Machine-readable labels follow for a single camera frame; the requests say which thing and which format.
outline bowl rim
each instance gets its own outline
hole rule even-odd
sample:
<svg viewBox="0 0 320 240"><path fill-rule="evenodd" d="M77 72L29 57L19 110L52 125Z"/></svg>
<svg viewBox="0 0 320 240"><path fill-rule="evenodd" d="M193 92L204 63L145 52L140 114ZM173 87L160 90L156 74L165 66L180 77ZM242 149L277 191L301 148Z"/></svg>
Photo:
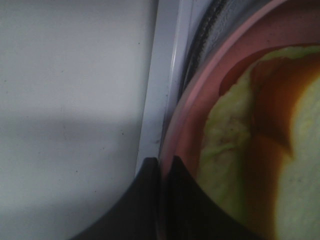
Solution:
<svg viewBox="0 0 320 240"><path fill-rule="evenodd" d="M159 162L161 168L161 179L166 180L168 173L171 169L177 142L182 132L184 123L188 117L189 111L193 103L197 99L203 85L208 77L218 65L223 56L228 50L244 35L256 22L266 16L281 4L290 0L271 0L266 5L261 7L253 13L244 23L242 23L236 30L234 30L227 39L220 45L220 47L212 52L203 63L202 66L196 71L192 77L189 85L179 100L175 108L170 124L168 126L165 138L163 141L162 149L160 151Z"/></svg>

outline brown liquid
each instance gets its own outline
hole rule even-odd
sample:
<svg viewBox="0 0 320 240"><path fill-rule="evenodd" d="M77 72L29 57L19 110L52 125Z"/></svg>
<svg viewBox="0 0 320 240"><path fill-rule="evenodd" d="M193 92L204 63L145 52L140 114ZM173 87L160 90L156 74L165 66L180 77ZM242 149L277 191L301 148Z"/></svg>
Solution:
<svg viewBox="0 0 320 240"><path fill-rule="evenodd" d="M274 58L252 71L257 92L252 139L244 160L248 227L268 240L275 235L278 179L285 155L292 154L291 119L297 100L320 74L320 53L303 58Z"/></svg>

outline white surface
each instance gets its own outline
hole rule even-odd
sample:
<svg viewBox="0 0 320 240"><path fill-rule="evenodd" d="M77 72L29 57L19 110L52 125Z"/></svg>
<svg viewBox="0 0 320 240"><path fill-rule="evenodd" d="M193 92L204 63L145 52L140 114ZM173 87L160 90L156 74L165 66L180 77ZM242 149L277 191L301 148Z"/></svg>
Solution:
<svg viewBox="0 0 320 240"><path fill-rule="evenodd" d="M64 240L135 174L155 1L0 0L0 239Z"/></svg>

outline pink bowl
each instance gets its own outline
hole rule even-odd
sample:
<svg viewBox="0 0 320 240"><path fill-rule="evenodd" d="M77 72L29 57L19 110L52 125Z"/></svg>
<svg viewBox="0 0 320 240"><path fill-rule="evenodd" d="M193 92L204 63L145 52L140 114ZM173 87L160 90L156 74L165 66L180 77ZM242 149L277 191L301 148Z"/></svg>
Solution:
<svg viewBox="0 0 320 240"><path fill-rule="evenodd" d="M209 111L221 93L264 50L319 42L319 0L272 0L254 13L208 57L182 95L161 150L163 179L174 155L181 157L195 177Z"/></svg>

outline white countertop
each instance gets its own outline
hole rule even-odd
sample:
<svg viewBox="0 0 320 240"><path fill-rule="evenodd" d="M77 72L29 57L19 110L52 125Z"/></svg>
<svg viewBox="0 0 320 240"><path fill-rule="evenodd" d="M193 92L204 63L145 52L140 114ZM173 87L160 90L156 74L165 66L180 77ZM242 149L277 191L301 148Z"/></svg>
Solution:
<svg viewBox="0 0 320 240"><path fill-rule="evenodd" d="M151 0L0 0L0 239L65 240L135 175Z"/></svg>

